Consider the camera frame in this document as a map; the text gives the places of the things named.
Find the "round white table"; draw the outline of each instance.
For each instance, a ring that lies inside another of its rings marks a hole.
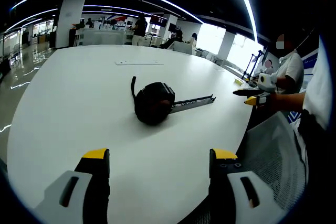
[[[117,66],[156,60],[163,65]],[[159,126],[141,123],[135,92],[167,83],[175,100],[214,94],[212,104],[170,114]],[[36,73],[14,115],[8,175],[29,208],[90,150],[110,149],[111,223],[177,223],[207,196],[209,149],[236,152],[251,114],[235,76],[179,52],[136,46],[57,50]]]

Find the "monitor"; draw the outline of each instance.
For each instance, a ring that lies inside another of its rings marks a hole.
[[[181,28],[177,25],[170,23],[168,31],[175,33],[177,30],[181,30]]]
[[[149,21],[150,24],[159,25],[161,27],[166,27],[167,25],[167,19],[157,16],[152,16],[151,20]]]

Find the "white pillar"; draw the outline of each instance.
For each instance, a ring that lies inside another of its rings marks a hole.
[[[85,0],[63,0],[56,30],[56,48],[69,46],[69,30],[78,24]]]
[[[148,24],[148,32],[151,34],[152,33],[152,27],[153,24]]]
[[[227,56],[229,55],[235,36],[235,34],[225,31],[221,47],[219,48],[217,54],[217,57],[223,60],[223,62],[227,59]]]
[[[169,31],[168,31],[169,25],[171,23],[176,25],[177,17],[171,14],[164,14],[163,17],[168,19],[166,27],[160,27],[160,31],[159,31],[159,36],[162,36],[162,40],[164,41],[168,38],[168,35],[169,35]]]

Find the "floor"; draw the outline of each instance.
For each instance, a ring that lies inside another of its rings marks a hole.
[[[16,107],[38,69],[54,51],[49,48],[49,42],[22,49],[21,62],[11,61],[12,70],[0,83],[0,159],[4,163],[7,163],[7,142]]]

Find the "black tape measure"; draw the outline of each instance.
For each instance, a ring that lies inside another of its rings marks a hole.
[[[131,91],[134,99],[134,110],[141,122],[149,125],[161,123],[170,113],[191,109],[215,101],[212,95],[186,101],[175,102],[175,93],[171,87],[163,82],[148,84],[135,96],[133,76]]]

